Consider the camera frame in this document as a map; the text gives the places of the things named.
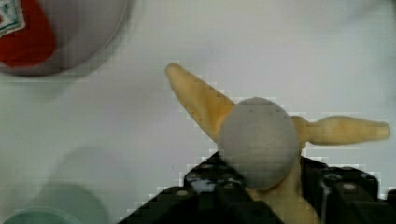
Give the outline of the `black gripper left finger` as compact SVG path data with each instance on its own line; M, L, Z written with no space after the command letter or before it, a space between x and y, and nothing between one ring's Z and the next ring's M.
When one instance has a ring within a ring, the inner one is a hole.
M245 178L219 154L195 166L118 224L284 224L246 191Z

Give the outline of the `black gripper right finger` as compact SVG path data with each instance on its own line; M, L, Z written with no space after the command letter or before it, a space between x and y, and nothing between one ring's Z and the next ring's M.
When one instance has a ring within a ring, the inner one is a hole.
M320 224L396 224L395 190L379 199L378 179L359 169L301 157L301 185Z

